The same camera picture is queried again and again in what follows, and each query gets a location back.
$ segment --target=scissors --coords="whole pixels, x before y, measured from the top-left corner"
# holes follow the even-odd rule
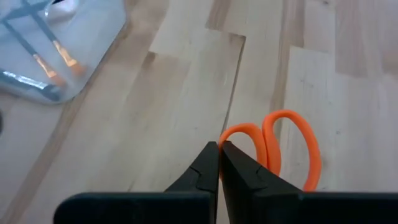
[[[278,110],[267,115],[262,122],[262,130],[252,123],[238,124],[228,128],[218,140],[219,150],[232,134],[247,134],[256,147],[258,163],[279,176],[281,156],[279,143],[273,131],[273,125],[279,118],[292,120],[304,136],[308,147],[310,169],[303,189],[304,191],[314,191],[318,185],[322,168],[318,141],[306,120],[292,110]]]

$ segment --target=paintbrush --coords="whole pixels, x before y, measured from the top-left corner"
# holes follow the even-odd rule
[[[57,102],[61,99],[61,88],[59,86],[39,82],[31,78],[27,78],[22,75],[16,75],[15,73],[8,72],[0,68],[0,83],[4,83],[10,88],[20,90],[34,89],[38,91],[46,99]]]
[[[44,2],[33,4],[33,5],[31,5],[31,7],[32,7],[32,10],[34,10],[34,11],[41,11],[47,5],[48,5],[48,2],[44,1]],[[29,16],[29,13],[26,12],[26,9],[18,8],[18,9],[12,10],[8,15],[4,16],[1,19],[1,22],[2,21],[10,21],[11,19],[18,19],[18,18],[22,18],[25,16]]]
[[[25,48],[28,53],[36,60],[36,62],[43,68],[46,75],[57,85],[64,86],[65,80],[58,75],[55,70],[48,65],[48,63],[36,52],[36,50],[16,31],[7,21],[2,21],[6,29],[18,40],[18,42]]]
[[[54,33],[49,29],[49,27],[43,21],[43,19],[39,15],[37,15],[34,9],[32,9],[32,6],[26,0],[22,0],[22,4],[26,8],[30,16],[32,16],[33,20],[42,29],[47,38],[49,38],[50,41],[53,43],[55,48],[58,50],[58,53],[62,56],[66,65],[72,70],[72,72],[76,76],[83,75],[85,72],[85,68],[82,67],[76,59],[72,58],[72,56],[68,53],[66,48],[61,45],[60,41],[57,39]]]

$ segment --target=brush handle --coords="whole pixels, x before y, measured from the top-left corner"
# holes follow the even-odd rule
[[[16,31],[7,21],[2,21],[2,24],[6,27],[8,32],[14,36],[18,42],[25,48],[31,55],[37,55],[36,50]]]
[[[42,96],[51,101],[59,101],[61,99],[60,87],[53,84],[39,82],[22,75],[16,75],[15,73],[5,71],[1,68],[0,82],[3,82],[11,87],[23,90],[35,89]]]
[[[32,8],[32,6],[26,0],[22,0],[22,4],[26,8],[26,10],[30,14],[30,16],[32,16],[33,20],[40,27],[40,29],[42,29],[42,31],[47,36],[47,38],[49,38],[52,42],[53,41],[58,41],[57,37],[50,30],[50,28],[43,21],[43,19],[39,15],[37,15],[36,11]]]
[[[30,8],[37,12],[37,11],[41,11],[44,10],[44,8],[48,5],[48,3],[46,1],[44,2],[40,2],[40,3],[36,3],[33,5],[30,5]],[[18,19],[21,17],[25,17],[25,16],[29,16],[30,14],[27,12],[27,10],[24,7],[18,8],[18,9],[14,9],[12,10],[8,15],[4,16],[4,18],[2,18],[0,20],[0,22],[2,21],[9,21],[11,19]]]

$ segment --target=wood plank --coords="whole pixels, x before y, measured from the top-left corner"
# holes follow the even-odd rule
[[[361,0],[336,2],[336,71],[366,77],[360,2]]]
[[[364,67],[366,75],[372,80],[383,76],[382,52],[379,44],[379,5],[374,0],[360,1],[358,9],[361,21],[361,40],[363,42]]]
[[[327,186],[335,134],[333,113],[334,63],[332,56],[312,50],[292,47],[286,86],[285,109],[300,113],[312,126],[318,139],[322,157],[322,181],[318,189]],[[282,169],[280,176],[302,189],[308,174],[308,150],[293,122],[284,119],[280,135]]]
[[[334,0],[306,0],[304,48],[335,53],[336,10]]]
[[[382,53],[382,66],[385,73],[398,75],[398,1],[382,0],[376,1],[378,6],[378,30]]]
[[[63,107],[38,105],[6,93],[0,106],[4,116],[0,138],[1,218],[49,140]]]
[[[127,97],[112,99],[120,105],[110,114],[94,113],[109,102],[88,96],[21,223],[49,222],[57,204],[82,191],[164,190],[218,138],[244,38],[209,32],[190,66],[149,53]]]
[[[278,74],[279,39],[282,28],[283,1],[215,0],[207,20],[210,29],[246,36],[231,109],[226,126],[242,122],[260,124],[269,112]],[[255,156],[251,140],[231,136],[238,147]],[[219,195],[223,195],[220,183]],[[224,197],[218,197],[217,223],[229,223]]]
[[[171,0],[169,10],[150,50],[190,60],[208,34],[206,19],[213,0]]]
[[[393,80],[335,73],[331,55],[292,49],[285,107],[302,114],[317,135],[323,161],[318,189],[397,190],[398,83]],[[282,175],[301,187],[308,171],[305,142],[288,121],[280,142]]]
[[[89,133],[88,130],[95,130],[95,128],[103,127],[102,124],[105,123],[104,120],[106,121],[108,116],[114,116],[113,113],[120,109],[120,106],[118,105],[123,103],[124,99],[121,96],[126,97],[126,93],[130,90],[130,87],[147,54],[150,43],[164,18],[161,16],[161,9],[163,9],[163,14],[165,15],[168,2],[160,2],[161,4],[156,1],[146,1],[146,3],[143,4],[142,1],[140,1],[136,4],[127,5],[127,9],[131,12],[133,29],[127,30],[128,35],[125,36],[124,39],[120,40],[119,47],[113,52],[112,57],[109,58],[101,71],[97,74],[98,78],[96,79],[95,84],[93,84],[93,86],[88,85],[86,87],[88,95],[86,99],[83,97],[83,105],[88,106],[89,109],[95,110],[87,111],[87,109],[83,109],[83,111],[79,111],[81,105],[81,103],[79,103],[79,105],[69,107],[66,112],[64,111],[66,117],[62,119],[62,121],[66,122],[68,126],[71,125],[74,117],[71,117],[70,115],[79,111],[79,114],[76,117],[76,122],[86,125],[81,128],[81,132],[86,134],[84,136],[85,138],[92,138],[92,136],[90,136],[91,133]],[[153,19],[153,16],[148,17],[145,12],[150,12],[151,15],[157,15],[157,17],[155,17],[156,19]],[[67,132],[68,128],[62,127],[61,131]],[[67,133],[71,135],[74,134],[73,131],[69,131]],[[62,145],[64,140],[64,138],[60,139],[60,136],[60,133],[56,133],[56,136],[54,136],[53,139],[54,142],[50,141],[47,144],[48,152],[58,152],[59,147]],[[84,147],[83,143],[78,142],[77,140],[76,146],[78,148]],[[53,161],[53,157],[49,158],[50,164]],[[35,165],[40,167],[45,158],[47,158],[47,153],[41,154]],[[38,169],[32,169],[30,175],[27,176],[26,181],[20,187],[17,197],[14,198],[5,214],[4,222],[16,222],[16,220],[20,219],[24,210],[30,204],[30,201],[35,195],[37,187],[41,183],[41,179],[47,172],[47,169],[40,168],[40,172],[37,171]]]
[[[289,66],[290,46],[304,46],[305,0],[284,0],[282,33],[280,35],[279,64],[270,111],[283,108],[287,70]],[[274,132],[280,136],[281,121],[274,125]]]

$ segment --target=wood grain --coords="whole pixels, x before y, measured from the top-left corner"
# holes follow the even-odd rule
[[[360,0],[336,3],[336,71],[354,77],[366,77],[366,59],[362,40]]]
[[[157,10],[154,3],[139,1],[135,9]],[[205,35],[191,48],[176,45],[159,54],[148,50],[157,41],[166,45],[169,39],[159,35],[167,34],[140,20],[145,17],[132,15],[132,34],[91,87],[21,223],[47,222],[63,199],[82,191],[163,190],[218,138],[244,37],[206,30],[203,23]],[[132,49],[134,63],[121,57]],[[178,49],[187,52],[184,59],[174,57]],[[115,73],[124,78],[112,80]]]
[[[382,53],[382,65],[385,73],[398,75],[398,2],[394,0],[383,0],[376,3],[379,28],[376,31],[380,35]]]
[[[291,51],[285,108],[302,114],[317,135],[322,155],[319,190],[396,191],[394,134],[398,119],[392,77],[357,79],[335,73],[333,57]],[[294,124],[284,121],[281,175],[302,186],[307,146]]]
[[[0,138],[0,217],[49,141],[63,108],[37,106],[14,96],[2,99],[6,100],[1,103],[4,131]]]
[[[306,0],[304,22],[304,47],[335,54],[336,10],[333,0]]]
[[[215,0],[207,27],[246,36],[239,74],[225,127],[242,122],[261,123],[269,112],[277,78],[282,1]],[[243,134],[230,138],[255,156],[254,146]],[[223,195],[220,184],[220,195]],[[228,223],[223,197],[218,198],[218,223]]]
[[[206,44],[206,20],[213,0],[173,0],[151,44],[158,54],[191,59]]]
[[[270,111],[280,110],[284,106],[290,46],[304,46],[305,0],[284,0],[283,3],[278,71]],[[274,132],[277,137],[280,136],[281,127],[281,121],[277,121],[274,125]]]

